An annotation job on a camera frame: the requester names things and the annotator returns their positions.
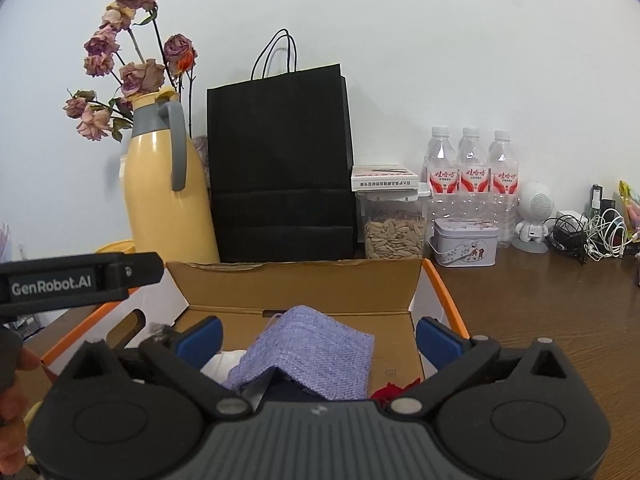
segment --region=white robot figure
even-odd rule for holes
[[[516,225],[519,235],[513,246],[527,253],[546,253],[548,247],[543,243],[549,234],[545,220],[554,210],[554,200],[548,186],[539,182],[527,182],[520,189],[518,213],[524,219]]]

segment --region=leaf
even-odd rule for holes
[[[147,23],[151,23],[154,19],[158,17],[158,6],[155,6],[153,9],[149,11],[149,15],[142,20],[140,23],[134,23],[134,25],[146,25]]]
[[[122,99],[116,99],[116,108],[118,111],[123,114],[127,119],[133,120],[133,114],[131,110],[129,110],[123,103]]]
[[[122,142],[122,134],[120,133],[119,127],[116,126],[115,120],[113,121],[113,128],[111,129],[111,137],[118,142]]]
[[[113,127],[117,127],[119,130],[130,130],[132,128],[132,124],[121,117],[114,117]]]
[[[87,101],[95,101],[95,91],[94,90],[78,90],[74,97],[84,97]]]

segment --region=gray lid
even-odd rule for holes
[[[475,126],[470,126],[468,128],[462,128],[462,136],[463,137],[480,137],[480,130]]]
[[[447,126],[432,126],[431,135],[433,137],[449,137],[449,128]]]
[[[498,228],[487,220],[436,218],[436,231],[444,238],[495,238]]]
[[[494,133],[495,140],[511,140],[511,134],[506,130],[496,130]]]

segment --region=flower stem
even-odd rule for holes
[[[131,122],[131,118],[129,116],[126,116],[120,110],[117,110],[116,108],[111,108],[109,105],[101,103],[100,101],[87,101],[87,102],[88,103],[95,103],[95,104],[100,105],[100,106],[104,106],[105,108],[107,108],[107,110],[111,110],[112,112],[116,112],[117,114],[120,114],[124,119],[126,119],[129,122]]]
[[[133,41],[133,46],[135,47],[136,52],[138,53],[138,57],[140,58],[140,61],[144,64],[145,63],[145,58],[142,57],[142,53],[140,52],[140,47],[138,46],[138,42],[136,41],[136,37],[133,35],[133,30],[128,28],[127,32],[131,36],[131,41]]]
[[[193,80],[195,79],[193,68],[187,72],[187,77],[189,78],[189,138],[193,139],[191,135],[191,93],[193,91]]]
[[[175,87],[174,80],[171,79],[171,74],[169,74],[169,64],[167,63],[166,56],[164,55],[164,48],[162,47],[162,40],[160,39],[160,31],[158,30],[158,24],[156,23],[156,19],[151,20],[154,24],[154,29],[156,31],[156,38],[158,38],[158,47],[160,47],[160,55],[162,56],[162,62],[164,63],[164,68],[166,69],[166,75],[169,78],[169,83],[174,87],[175,91],[178,89]]]
[[[113,70],[111,70],[111,75],[113,75],[113,76],[114,76],[114,78],[116,78],[116,81],[118,82],[118,84],[119,84],[120,86],[122,86],[122,81],[120,81],[120,80],[118,79],[118,76],[116,76],[116,73],[115,73]]]

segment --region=purple cloth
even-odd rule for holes
[[[325,399],[366,399],[373,339],[308,306],[296,306],[260,334],[224,386],[240,390],[277,367]]]

